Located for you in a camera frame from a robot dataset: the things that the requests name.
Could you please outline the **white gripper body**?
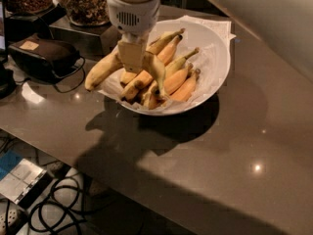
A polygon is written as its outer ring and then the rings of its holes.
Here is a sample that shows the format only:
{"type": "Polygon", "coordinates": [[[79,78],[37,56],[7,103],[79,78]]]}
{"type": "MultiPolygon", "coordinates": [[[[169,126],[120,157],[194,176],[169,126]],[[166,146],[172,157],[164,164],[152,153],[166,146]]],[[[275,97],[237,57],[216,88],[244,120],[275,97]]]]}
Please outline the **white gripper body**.
{"type": "Polygon", "coordinates": [[[127,42],[145,39],[157,23],[160,0],[107,0],[112,25],[127,42]]]}

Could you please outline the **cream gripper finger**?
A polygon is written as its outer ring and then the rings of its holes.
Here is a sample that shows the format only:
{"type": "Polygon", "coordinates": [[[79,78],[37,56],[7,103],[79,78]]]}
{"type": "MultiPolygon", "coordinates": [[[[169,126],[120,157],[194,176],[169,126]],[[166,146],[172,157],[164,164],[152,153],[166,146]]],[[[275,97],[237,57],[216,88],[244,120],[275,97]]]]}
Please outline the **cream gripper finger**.
{"type": "Polygon", "coordinates": [[[125,69],[129,72],[138,73],[142,69],[147,41],[127,42],[119,40],[117,43],[118,53],[125,69]]]}

